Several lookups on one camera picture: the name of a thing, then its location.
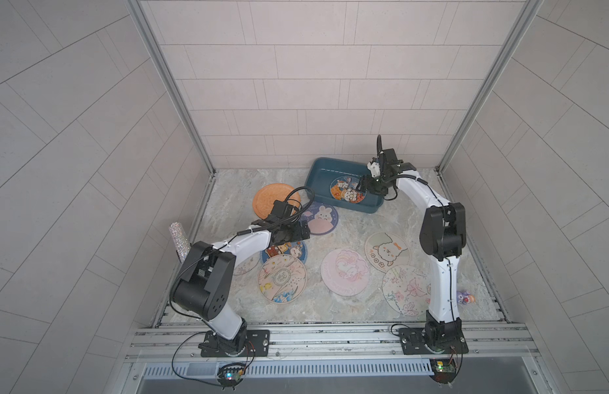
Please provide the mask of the purple bunny coaster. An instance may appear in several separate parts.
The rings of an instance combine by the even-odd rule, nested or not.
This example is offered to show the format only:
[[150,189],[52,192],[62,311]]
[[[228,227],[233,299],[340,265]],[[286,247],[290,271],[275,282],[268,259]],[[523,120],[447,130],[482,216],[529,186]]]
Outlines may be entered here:
[[332,205],[312,202],[300,218],[314,236],[326,235],[335,230],[339,223],[339,213]]

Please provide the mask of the colourful cartoon animals coaster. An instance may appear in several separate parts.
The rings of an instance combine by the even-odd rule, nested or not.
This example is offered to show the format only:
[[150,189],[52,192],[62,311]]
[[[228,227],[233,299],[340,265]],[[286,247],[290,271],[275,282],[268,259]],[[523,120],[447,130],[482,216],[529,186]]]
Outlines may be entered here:
[[337,179],[331,182],[331,195],[335,200],[358,204],[366,197],[366,193],[359,190],[359,183],[360,177],[337,177]]

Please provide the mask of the teal storage box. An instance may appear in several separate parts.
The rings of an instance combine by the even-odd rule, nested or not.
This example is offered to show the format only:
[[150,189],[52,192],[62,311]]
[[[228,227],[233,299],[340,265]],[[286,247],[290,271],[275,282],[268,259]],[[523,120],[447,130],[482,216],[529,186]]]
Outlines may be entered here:
[[305,185],[314,191],[314,200],[321,204],[376,213],[383,204],[383,198],[358,190],[362,178],[369,174],[365,164],[318,158],[314,160]]

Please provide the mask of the pink unicorn coaster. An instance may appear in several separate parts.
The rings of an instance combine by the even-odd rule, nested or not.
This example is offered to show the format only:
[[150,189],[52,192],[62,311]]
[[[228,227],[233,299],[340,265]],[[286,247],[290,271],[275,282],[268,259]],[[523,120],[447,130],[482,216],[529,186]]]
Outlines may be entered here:
[[322,260],[320,273],[324,284],[339,296],[356,296],[368,286],[368,262],[356,251],[336,249]]

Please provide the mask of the cream cat coaster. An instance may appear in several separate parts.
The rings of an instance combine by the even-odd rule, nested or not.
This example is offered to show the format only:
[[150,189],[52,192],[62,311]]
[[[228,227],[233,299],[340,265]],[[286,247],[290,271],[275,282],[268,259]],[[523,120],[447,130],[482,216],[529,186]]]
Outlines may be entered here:
[[395,233],[380,231],[371,235],[364,243],[368,262],[381,272],[407,265],[411,253],[404,239]]

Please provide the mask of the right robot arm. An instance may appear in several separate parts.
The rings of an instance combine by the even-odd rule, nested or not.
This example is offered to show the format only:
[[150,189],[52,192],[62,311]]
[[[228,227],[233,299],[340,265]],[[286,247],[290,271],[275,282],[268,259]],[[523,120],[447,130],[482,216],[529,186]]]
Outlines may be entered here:
[[402,191],[424,212],[420,246],[431,262],[432,296],[426,314],[424,342],[433,352],[468,353],[457,302],[457,271],[467,243],[466,212],[461,203],[439,195],[417,169],[377,143],[377,156],[368,164],[358,190],[386,197]]

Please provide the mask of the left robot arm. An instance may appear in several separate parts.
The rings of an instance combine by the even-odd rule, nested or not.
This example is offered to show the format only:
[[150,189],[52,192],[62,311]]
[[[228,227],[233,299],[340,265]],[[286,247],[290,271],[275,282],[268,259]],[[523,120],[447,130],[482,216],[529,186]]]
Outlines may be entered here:
[[292,199],[277,200],[267,218],[230,240],[192,244],[169,292],[173,310],[187,317],[197,315],[215,334],[219,349],[240,353],[247,343],[247,323],[227,303],[235,266],[270,246],[309,239],[309,227],[300,217],[311,205],[310,201],[299,207]]

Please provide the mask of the blue bear coaster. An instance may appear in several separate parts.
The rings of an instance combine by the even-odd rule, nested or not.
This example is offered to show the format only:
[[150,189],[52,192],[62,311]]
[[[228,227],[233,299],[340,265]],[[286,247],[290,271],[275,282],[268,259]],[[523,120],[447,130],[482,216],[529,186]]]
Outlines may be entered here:
[[261,252],[261,259],[263,263],[266,263],[272,257],[282,254],[291,255],[305,264],[308,258],[308,249],[303,241],[287,242],[279,246],[268,247]]

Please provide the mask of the orange round coaster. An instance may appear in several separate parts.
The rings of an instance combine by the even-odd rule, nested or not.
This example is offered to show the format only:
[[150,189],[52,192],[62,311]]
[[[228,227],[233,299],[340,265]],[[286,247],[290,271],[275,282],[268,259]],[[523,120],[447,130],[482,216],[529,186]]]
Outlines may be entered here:
[[260,219],[270,215],[288,217],[301,207],[299,192],[285,183],[273,183],[260,189],[253,198],[253,211]]

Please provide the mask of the beige mandala coaster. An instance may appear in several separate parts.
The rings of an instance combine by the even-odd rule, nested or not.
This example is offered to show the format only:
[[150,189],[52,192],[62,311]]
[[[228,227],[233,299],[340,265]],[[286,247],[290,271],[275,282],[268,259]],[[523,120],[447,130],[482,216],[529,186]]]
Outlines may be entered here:
[[258,274],[261,294],[277,304],[288,304],[301,295],[307,284],[304,264],[289,254],[270,258]]

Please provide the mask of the pale butterfly coaster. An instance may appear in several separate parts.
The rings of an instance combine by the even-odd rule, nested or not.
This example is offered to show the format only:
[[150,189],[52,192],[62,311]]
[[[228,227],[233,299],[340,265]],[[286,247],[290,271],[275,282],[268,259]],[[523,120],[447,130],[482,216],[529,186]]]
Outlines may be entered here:
[[261,261],[262,254],[260,252],[250,256],[248,259],[244,260],[235,267],[234,275],[241,276],[247,274],[248,272],[252,271]]

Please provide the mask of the glitter microphone on stand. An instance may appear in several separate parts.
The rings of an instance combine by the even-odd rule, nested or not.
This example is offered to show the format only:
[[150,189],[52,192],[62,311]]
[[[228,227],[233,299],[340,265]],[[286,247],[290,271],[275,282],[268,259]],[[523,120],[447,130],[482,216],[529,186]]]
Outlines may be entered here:
[[191,249],[189,239],[185,234],[183,226],[178,222],[172,223],[169,226],[169,232],[176,248],[176,254],[181,264],[183,264]]

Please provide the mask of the white butterfly flower coaster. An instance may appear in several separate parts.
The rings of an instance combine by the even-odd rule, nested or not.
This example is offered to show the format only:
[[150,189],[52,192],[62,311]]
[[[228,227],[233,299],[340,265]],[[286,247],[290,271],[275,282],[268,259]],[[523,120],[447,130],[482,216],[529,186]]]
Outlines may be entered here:
[[423,316],[431,300],[428,275],[412,265],[392,267],[387,271],[381,290],[389,306],[404,316]]

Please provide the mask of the small purple toy figure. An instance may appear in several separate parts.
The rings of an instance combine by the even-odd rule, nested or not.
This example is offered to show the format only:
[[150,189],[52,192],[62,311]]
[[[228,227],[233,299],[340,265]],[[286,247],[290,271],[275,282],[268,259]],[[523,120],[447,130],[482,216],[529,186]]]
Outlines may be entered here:
[[468,304],[473,304],[476,299],[475,297],[467,292],[467,291],[458,291],[456,292],[456,296],[457,296],[457,303],[459,305],[468,305]]

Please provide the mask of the left controller board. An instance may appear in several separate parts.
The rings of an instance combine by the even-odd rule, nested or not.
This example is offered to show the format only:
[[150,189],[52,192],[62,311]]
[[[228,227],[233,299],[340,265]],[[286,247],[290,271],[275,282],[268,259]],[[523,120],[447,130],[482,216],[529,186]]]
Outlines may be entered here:
[[244,363],[226,364],[217,371],[217,382],[223,388],[234,389],[245,376],[246,365]]

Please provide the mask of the controller board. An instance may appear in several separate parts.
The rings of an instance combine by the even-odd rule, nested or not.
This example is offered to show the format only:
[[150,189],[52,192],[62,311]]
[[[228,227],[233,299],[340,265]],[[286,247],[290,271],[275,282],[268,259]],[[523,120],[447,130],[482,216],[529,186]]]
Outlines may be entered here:
[[452,383],[458,374],[458,365],[453,359],[431,359],[432,375],[430,378],[439,384]]
[[226,364],[217,371],[217,382],[223,388],[234,389],[245,376],[246,365],[244,363]]

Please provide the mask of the right controller board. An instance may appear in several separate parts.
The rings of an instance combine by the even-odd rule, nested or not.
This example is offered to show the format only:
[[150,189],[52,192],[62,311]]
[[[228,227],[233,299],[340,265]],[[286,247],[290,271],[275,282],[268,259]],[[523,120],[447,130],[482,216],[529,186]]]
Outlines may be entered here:
[[439,384],[452,383],[458,374],[458,365],[453,359],[431,359],[432,375],[430,378]]

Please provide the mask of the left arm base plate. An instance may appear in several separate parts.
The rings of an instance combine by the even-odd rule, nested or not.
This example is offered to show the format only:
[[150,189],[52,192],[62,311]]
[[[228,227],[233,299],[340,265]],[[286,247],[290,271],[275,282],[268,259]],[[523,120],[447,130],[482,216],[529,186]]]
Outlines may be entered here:
[[207,333],[198,348],[203,358],[268,355],[269,330],[242,328],[233,339],[225,339],[216,333]]

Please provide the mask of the aluminium mounting rail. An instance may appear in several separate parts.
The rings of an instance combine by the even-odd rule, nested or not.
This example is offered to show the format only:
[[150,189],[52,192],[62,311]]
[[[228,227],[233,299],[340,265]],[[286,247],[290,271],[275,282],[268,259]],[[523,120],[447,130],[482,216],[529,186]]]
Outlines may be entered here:
[[[260,324],[249,330],[269,330],[268,355],[209,357],[207,360],[296,361],[329,359],[375,359],[406,356],[398,337],[400,328],[423,328],[420,323],[311,323]],[[203,358],[198,348],[208,333],[203,326],[165,325],[140,329],[130,340],[125,359],[129,361],[169,361],[178,355],[183,361]],[[539,353],[530,331],[523,323],[476,322],[463,326],[468,343],[466,355],[411,355],[408,357],[516,357]]]

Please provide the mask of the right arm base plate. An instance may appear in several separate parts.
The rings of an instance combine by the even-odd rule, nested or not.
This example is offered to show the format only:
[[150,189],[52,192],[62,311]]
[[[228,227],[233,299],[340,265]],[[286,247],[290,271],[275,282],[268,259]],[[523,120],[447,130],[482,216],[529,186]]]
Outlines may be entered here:
[[411,355],[466,355],[468,343],[462,332],[436,334],[428,333],[425,328],[400,328],[398,337],[402,351]]

